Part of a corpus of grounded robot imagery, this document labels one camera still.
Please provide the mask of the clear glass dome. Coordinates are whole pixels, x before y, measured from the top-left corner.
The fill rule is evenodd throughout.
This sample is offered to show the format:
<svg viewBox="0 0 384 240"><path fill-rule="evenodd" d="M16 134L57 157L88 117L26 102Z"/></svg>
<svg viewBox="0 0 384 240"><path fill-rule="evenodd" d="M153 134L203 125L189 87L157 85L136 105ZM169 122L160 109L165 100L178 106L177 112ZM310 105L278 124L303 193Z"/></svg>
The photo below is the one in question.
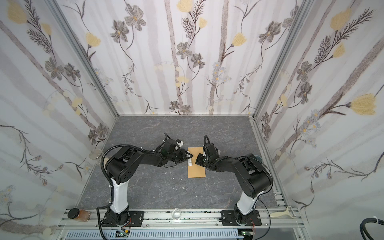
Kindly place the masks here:
<svg viewBox="0 0 384 240"><path fill-rule="evenodd" d="M179 208L175 208L171 211L172 218L174 220L179 220L182 215L182 211Z"/></svg>

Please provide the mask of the brown jar black lid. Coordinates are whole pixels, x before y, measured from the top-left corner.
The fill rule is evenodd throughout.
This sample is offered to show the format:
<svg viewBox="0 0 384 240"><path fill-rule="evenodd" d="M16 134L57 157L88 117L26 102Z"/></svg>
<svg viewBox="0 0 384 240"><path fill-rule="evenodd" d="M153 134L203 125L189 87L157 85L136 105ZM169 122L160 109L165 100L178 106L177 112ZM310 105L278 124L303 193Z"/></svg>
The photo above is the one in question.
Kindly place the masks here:
<svg viewBox="0 0 384 240"><path fill-rule="evenodd" d="M91 216L91 213L89 211L86 211L86 210L73 208L73 209L69 210L67 216L71 220L75 220L78 222L87 222Z"/></svg>

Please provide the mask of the aluminium corner frame post left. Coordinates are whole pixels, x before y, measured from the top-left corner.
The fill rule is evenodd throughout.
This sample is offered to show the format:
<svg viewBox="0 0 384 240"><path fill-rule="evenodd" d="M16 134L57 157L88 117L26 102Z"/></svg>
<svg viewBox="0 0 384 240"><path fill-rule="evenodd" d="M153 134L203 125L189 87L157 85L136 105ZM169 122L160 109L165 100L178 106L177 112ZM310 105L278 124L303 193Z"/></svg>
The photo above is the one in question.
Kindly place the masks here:
<svg viewBox="0 0 384 240"><path fill-rule="evenodd" d="M54 19L58 23L59 27L63 31L65 37L69 41L70 45L72 46L72 49L75 51L77 57L80 59L82 66L85 68L86 72L90 76L93 84L95 85L96 89L102 96L105 104L107 105L110 113L112 114L113 118L116 119L119 117L119 113L116 110L115 106L113 105L111 99L109 98L109 95L105 88L102 85L101 80L99 79L98 75L96 74L91 61L89 60L86 50L82 47L77 35L72 30L70 24L68 23L67 19L65 18L65 15L63 14L62 10L59 7L59 4L57 1L48 1L45 0L46 5L48 6L51 14L53 15Z"/></svg>

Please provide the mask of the aluminium corner frame post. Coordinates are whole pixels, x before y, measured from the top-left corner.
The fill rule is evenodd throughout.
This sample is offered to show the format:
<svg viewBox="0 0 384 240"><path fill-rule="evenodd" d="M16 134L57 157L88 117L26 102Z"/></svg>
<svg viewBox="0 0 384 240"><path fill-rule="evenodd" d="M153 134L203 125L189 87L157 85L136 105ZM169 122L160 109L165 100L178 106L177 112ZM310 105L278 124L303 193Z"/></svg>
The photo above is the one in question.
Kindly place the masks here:
<svg viewBox="0 0 384 240"><path fill-rule="evenodd" d="M93 84L95 85L96 89L102 96L105 104L107 105L110 113L112 114L113 118L116 119L119 117L119 113L116 110L115 106L113 105L111 99L109 98L109 95L105 88L102 85L101 80L99 79L98 75L96 74L91 61L89 60L86 50L82 47L77 35L72 30L70 24L68 23L67 19L65 18L65 15L63 14L62 10L59 7L59 4L57 1L48 1L45 0L46 5L48 6L51 14L53 15L54 19L58 23L59 27L63 31L65 37L69 41L70 45L72 46L72 49L75 51L77 57L80 59L82 66L85 68L86 72L90 76Z"/></svg>
<svg viewBox="0 0 384 240"><path fill-rule="evenodd" d="M289 31L289 34L282 46L282 49L279 52L279 55L276 59L276 62L274 64L274 67L272 68L271 74L269 75L268 81L262 91L261 97L256 105L256 109L253 112L252 118L254 119L262 110L264 103L266 102L268 95L272 91L272 87L274 85L274 82L276 81L278 74L280 73L280 70L283 66L283 63L288 58L288 54L290 53L296 38L299 35L299 32L305 23L305 20L308 16L308 14L311 11L311 8L313 6L315 1L313 0L307 0L303 1L301 7L299 8L297 15L291 25L291 30Z"/></svg>

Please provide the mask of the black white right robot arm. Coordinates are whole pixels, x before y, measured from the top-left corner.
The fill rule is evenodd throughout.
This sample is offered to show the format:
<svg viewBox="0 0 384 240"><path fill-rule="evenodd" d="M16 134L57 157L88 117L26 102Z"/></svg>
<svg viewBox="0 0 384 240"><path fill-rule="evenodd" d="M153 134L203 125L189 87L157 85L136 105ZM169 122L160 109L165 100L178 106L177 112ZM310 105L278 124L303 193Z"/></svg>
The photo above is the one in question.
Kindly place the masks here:
<svg viewBox="0 0 384 240"><path fill-rule="evenodd" d="M274 184L272 174L261 157L253 154L236 158L220 156L219 150L210 142L208 136L203 138L203 151L197 157L198 166L211 172L234 173L242 189L233 213L228 217L222 215L222 222L240 226L254 222L252 216L260 196L269 192Z"/></svg>

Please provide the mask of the tan paper envelope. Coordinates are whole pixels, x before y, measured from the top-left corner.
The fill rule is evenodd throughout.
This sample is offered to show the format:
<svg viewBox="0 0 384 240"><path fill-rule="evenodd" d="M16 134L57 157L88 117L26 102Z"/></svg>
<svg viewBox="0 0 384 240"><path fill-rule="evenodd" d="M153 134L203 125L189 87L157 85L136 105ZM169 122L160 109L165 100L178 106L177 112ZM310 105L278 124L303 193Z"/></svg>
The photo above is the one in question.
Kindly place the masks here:
<svg viewBox="0 0 384 240"><path fill-rule="evenodd" d="M197 157L199 154L203 154L203 147L189 147L188 151L193 154L192 163L193 166L188 166L188 178L205 178L206 177L206 169L197 165Z"/></svg>

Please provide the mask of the cream plastic peeler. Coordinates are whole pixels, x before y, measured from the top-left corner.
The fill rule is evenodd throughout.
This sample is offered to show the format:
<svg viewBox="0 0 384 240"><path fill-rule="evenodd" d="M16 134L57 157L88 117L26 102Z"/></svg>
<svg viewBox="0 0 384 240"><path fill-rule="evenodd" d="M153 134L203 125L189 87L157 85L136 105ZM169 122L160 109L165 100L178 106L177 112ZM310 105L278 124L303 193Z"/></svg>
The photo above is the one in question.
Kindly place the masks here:
<svg viewBox="0 0 384 240"><path fill-rule="evenodd" d="M291 206L286 207L286 209L284 211L271 213L270 217L271 218L290 217L291 219L297 218L297 216L294 215L294 212L293 212Z"/></svg>

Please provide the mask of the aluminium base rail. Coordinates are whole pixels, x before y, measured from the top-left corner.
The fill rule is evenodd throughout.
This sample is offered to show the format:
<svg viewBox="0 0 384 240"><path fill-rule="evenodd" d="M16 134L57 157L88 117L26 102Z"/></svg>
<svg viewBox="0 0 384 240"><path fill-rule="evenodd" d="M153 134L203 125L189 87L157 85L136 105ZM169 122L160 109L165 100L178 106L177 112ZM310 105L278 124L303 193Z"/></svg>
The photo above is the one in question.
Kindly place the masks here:
<svg viewBox="0 0 384 240"><path fill-rule="evenodd" d="M180 210L181 216L173 218L172 210L143 210L142 225L140 230L154 229L219 229L224 228L223 222L219 221L222 218L221 209L194 209ZM301 218L297 209L293 208L291 213L296 218L282 216L270 218L270 214L274 212L282 212L283 209L257 209L262 222L261 226L256 226L259 229L267 228L304 228L304 219ZM59 230L97 230L98 221L95 210L91 212L90 219L87 222L77 222L70 220L67 217L67 212L64 213L61 221L58 224Z"/></svg>

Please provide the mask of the aluminium corner frame post right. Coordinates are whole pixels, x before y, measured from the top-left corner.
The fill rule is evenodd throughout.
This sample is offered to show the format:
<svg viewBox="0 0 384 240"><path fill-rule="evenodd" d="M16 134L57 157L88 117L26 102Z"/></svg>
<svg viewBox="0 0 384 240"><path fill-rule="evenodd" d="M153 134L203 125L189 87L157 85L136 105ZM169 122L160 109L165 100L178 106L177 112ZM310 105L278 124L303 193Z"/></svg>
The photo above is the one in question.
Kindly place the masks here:
<svg viewBox="0 0 384 240"><path fill-rule="evenodd" d="M262 91L261 97L256 105L256 109L253 112L252 118L254 119L262 110L264 103L266 102L268 95L272 91L272 87L274 85L274 82L276 81L278 74L280 73L280 70L283 66L283 63L288 58L288 54L290 53L296 38L299 35L299 32L305 23L305 20L308 16L308 14L311 11L311 8L313 6L315 1L313 0L307 0L303 1L301 7L299 8L297 15L291 25L291 30L289 31L289 34L282 46L282 49L279 52L279 55L276 59L276 62L274 64L274 67L272 68L271 74L269 75L268 81Z"/></svg>

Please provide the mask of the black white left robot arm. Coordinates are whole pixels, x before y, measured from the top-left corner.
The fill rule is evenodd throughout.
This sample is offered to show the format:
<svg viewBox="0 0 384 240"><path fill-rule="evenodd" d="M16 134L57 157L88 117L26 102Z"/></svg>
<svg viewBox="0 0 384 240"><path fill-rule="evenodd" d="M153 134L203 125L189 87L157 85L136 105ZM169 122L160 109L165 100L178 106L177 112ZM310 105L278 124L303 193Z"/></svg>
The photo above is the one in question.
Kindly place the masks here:
<svg viewBox="0 0 384 240"><path fill-rule="evenodd" d="M101 169L109 182L111 198L106 206L97 207L100 227L123 227L132 223L127 200L128 184L139 165L164 167L190 160L193 155L182 148L180 140L164 140L155 150L145 150L133 145L116 145L103 154Z"/></svg>

